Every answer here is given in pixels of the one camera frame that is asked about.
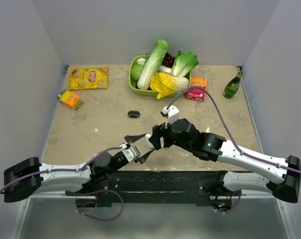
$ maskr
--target bunch of dark grapes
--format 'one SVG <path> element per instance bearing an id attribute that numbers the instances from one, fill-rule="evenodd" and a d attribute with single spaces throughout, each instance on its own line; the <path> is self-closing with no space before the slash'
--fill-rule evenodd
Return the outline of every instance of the bunch of dark grapes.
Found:
<path id="1" fill-rule="evenodd" d="M 171 56 L 168 52 L 166 53 L 161 65 L 172 68 L 175 62 L 175 57 Z"/>

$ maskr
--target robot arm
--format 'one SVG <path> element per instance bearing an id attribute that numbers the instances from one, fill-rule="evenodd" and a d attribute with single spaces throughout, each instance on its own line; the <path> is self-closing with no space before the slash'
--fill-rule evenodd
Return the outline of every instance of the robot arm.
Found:
<path id="1" fill-rule="evenodd" d="M 251 159 L 239 152 L 229 140 L 213 133 L 198 131 L 186 119 L 178 119 L 179 110 L 165 107 L 161 114 L 166 122 L 152 128 L 152 134 L 126 136 L 127 143 L 121 145 L 121 151 L 112 156 L 101 154 L 92 160 L 86 170 L 85 165 L 57 166 L 40 163 L 38 158 L 29 158 L 4 172 L 5 202 L 23 200 L 32 194 L 69 191 L 88 192 L 108 175 L 134 161 L 144 163 L 149 155 L 161 148 L 179 146 L 201 160 L 224 162 L 245 168 L 251 172 L 223 172 L 217 180 L 203 185 L 204 190 L 214 195 L 227 195 L 238 190 L 256 190 L 272 193 L 276 198 L 287 202 L 297 202 L 300 175 L 288 172 L 281 167 Z M 151 150 L 141 156 L 136 146 L 131 143 L 145 138 Z M 249 149 L 242 148 L 250 155 L 276 162 L 300 170 L 300 160 L 294 156 L 287 159 L 270 157 Z"/>

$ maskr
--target green cabbage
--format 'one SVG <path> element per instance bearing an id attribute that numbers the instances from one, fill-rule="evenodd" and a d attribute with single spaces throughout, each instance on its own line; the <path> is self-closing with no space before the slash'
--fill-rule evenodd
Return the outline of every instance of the green cabbage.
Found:
<path id="1" fill-rule="evenodd" d="M 170 74 L 176 77 L 184 77 L 198 64 L 199 62 L 197 61 L 197 55 L 192 51 L 178 51 Z"/>
<path id="2" fill-rule="evenodd" d="M 168 44 L 164 40 L 158 40 L 151 55 L 147 58 L 140 79 L 137 82 L 137 87 L 142 90 L 147 90 L 150 87 L 151 79 L 159 70 L 161 63 L 168 50 Z"/>
<path id="3" fill-rule="evenodd" d="M 132 67 L 131 77 L 133 81 L 137 81 L 140 78 L 143 69 L 144 66 L 141 64 L 136 64 L 135 66 Z"/>

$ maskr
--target table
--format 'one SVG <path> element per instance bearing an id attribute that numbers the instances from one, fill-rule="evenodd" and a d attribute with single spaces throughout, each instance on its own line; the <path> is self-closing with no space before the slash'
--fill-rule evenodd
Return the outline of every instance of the table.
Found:
<path id="1" fill-rule="evenodd" d="M 105 65 L 71 65 L 70 68 L 103 67 Z M 124 141 L 125 135 L 151 133 L 156 124 L 165 122 L 159 113 L 172 98 L 157 100 L 155 97 L 136 95 L 128 84 L 129 65 L 109 65 L 107 90 L 77 91 L 85 104 L 74 111 L 58 103 L 42 161 L 48 164 L 71 165 L 85 163 L 98 152 Z M 237 143 L 255 151 L 258 144 L 242 88 L 232 99 L 222 93 L 226 84 L 236 76 L 235 66 L 199 65 L 192 70 L 193 77 L 206 78 L 207 90 L 215 99 Z M 67 88 L 68 74 L 64 88 Z M 200 131 L 212 132 L 229 138 L 214 105 L 205 97 L 204 102 L 179 98 L 174 105 L 180 111 L 180 119 L 186 118 Z M 127 112 L 141 113 L 131 119 Z M 144 140 L 135 145 L 141 154 L 149 149 Z M 122 170 L 243 170 L 237 166 L 203 161 L 191 153 L 172 146 L 155 151 L 144 164 L 130 163 Z"/>

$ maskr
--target bottle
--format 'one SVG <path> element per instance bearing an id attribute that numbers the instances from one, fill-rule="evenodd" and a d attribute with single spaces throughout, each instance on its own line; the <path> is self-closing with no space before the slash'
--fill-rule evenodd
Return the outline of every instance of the bottle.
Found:
<path id="1" fill-rule="evenodd" d="M 230 99 L 233 98 L 237 93 L 240 86 L 240 79 L 242 77 L 242 72 L 238 72 L 234 79 L 232 79 L 225 87 L 224 97 Z"/>

